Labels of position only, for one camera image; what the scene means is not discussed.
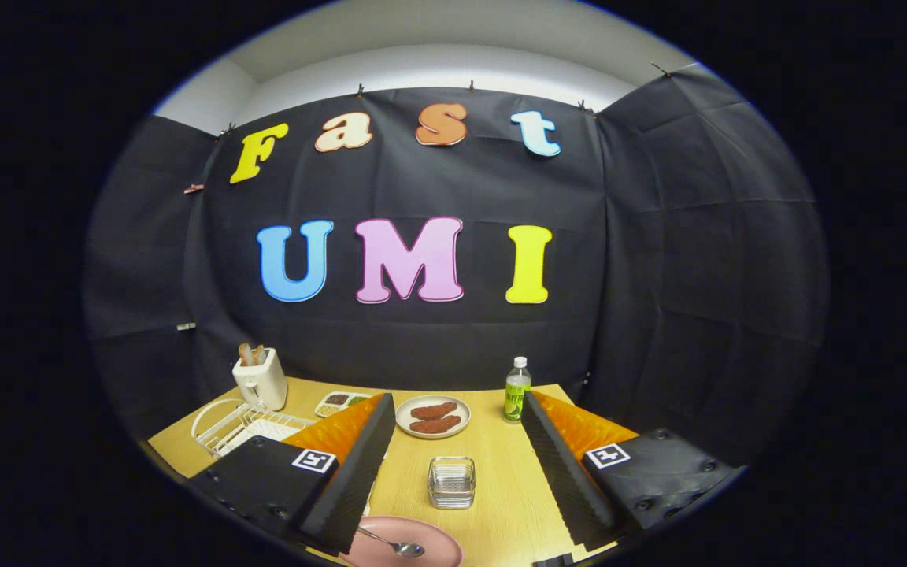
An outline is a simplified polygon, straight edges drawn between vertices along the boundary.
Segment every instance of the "light blue letter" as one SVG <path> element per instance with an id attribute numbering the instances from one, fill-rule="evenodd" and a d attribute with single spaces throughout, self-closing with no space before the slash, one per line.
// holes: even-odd
<path id="1" fill-rule="evenodd" d="M 305 302 L 320 293 L 328 278 L 328 233 L 335 228 L 330 221 L 310 221 L 299 227 L 306 237 L 306 277 L 289 280 L 285 274 L 285 241 L 292 230 L 269 226 L 258 232 L 261 245 L 261 282 L 268 295 L 281 302 Z"/>
<path id="2" fill-rule="evenodd" d="M 548 141 L 547 132 L 555 132 L 555 123 L 541 118 L 541 113 L 536 110 L 518 112 L 510 116 L 510 120 L 520 125 L 523 134 L 523 144 L 527 150 L 538 155 L 558 155 L 562 148 L 557 143 Z"/>

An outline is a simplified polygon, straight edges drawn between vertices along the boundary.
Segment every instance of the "metal spoon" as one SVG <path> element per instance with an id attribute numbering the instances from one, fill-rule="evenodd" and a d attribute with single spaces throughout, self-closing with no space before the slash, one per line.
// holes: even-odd
<path id="1" fill-rule="evenodd" d="M 406 557 L 418 557 L 419 555 L 422 555 L 423 553 L 425 553 L 425 548 L 422 547 L 421 545 L 409 544 L 407 542 L 400 542 L 399 544 L 395 544 L 394 542 L 388 542 L 387 539 L 381 538 L 380 535 L 376 535 L 376 534 L 374 534 L 374 532 L 368 532 L 368 531 L 364 530 L 362 528 L 362 525 L 360 525 L 359 531 L 363 532 L 368 537 L 371 537 L 373 539 L 380 539 L 381 542 L 394 548 L 394 553 L 396 553 L 398 555 L 403 555 Z"/>

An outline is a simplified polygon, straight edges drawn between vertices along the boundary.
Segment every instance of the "bottle label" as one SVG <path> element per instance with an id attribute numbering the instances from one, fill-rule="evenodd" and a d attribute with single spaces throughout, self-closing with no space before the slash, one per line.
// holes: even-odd
<path id="1" fill-rule="evenodd" d="M 506 384 L 506 408 L 503 409 L 503 417 L 507 420 L 516 422 L 520 419 L 520 410 L 523 409 L 523 395 L 530 387 L 524 385 Z"/>

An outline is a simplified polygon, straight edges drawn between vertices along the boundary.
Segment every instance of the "plastic bottle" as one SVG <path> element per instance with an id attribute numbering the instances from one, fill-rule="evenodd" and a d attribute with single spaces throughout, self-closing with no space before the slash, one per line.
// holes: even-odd
<path id="1" fill-rule="evenodd" d="M 527 359 L 517 356 L 513 359 L 513 369 L 506 377 L 506 406 L 503 419 L 507 422 L 520 423 L 520 410 L 523 409 L 523 395 L 530 390 L 530 373 L 527 371 Z"/>

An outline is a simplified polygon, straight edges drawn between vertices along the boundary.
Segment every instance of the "pink plate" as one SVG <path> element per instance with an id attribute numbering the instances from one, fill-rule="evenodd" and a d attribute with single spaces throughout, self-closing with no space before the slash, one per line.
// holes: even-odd
<path id="1" fill-rule="evenodd" d="M 456 539 L 424 521 L 410 517 L 367 516 L 359 525 L 391 542 L 421 545 L 425 553 L 419 557 L 402 557 L 387 544 L 356 532 L 352 549 L 341 556 L 353 567 L 458 567 L 464 557 Z"/>

